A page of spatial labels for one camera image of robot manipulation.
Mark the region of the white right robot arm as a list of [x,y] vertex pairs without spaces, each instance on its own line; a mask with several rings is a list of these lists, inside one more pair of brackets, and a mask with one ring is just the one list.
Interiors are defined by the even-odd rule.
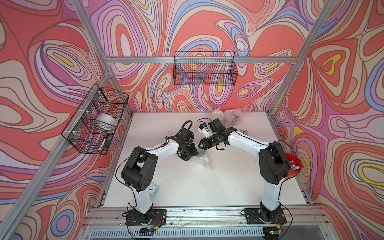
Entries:
[[226,128],[219,119],[200,124],[198,130],[204,135],[198,145],[200,149],[217,148],[223,143],[225,146],[238,147],[257,157],[260,174],[265,180],[261,207],[270,212],[281,207],[281,188],[289,175],[291,165],[280,143],[262,142],[241,133],[236,128]]

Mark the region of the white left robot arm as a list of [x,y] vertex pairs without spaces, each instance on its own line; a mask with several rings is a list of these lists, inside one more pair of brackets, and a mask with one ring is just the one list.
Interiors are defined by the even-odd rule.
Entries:
[[174,136],[166,137],[165,142],[157,146],[134,148],[121,172],[125,185],[133,188],[134,209],[140,214],[147,214],[153,207],[149,186],[158,161],[175,155],[187,162],[197,154],[194,133],[186,128],[181,128]]

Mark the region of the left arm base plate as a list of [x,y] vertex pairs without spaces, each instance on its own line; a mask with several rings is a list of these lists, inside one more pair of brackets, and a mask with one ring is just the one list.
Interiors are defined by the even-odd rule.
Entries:
[[126,214],[126,226],[155,226],[161,227],[166,224],[166,209],[150,209],[142,214],[136,209],[129,210]]

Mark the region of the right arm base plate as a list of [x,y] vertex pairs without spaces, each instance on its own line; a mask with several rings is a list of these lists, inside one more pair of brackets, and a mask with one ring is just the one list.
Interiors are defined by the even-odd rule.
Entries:
[[284,225],[287,223],[284,211],[281,207],[270,211],[266,208],[246,208],[240,211],[246,218],[248,225]]

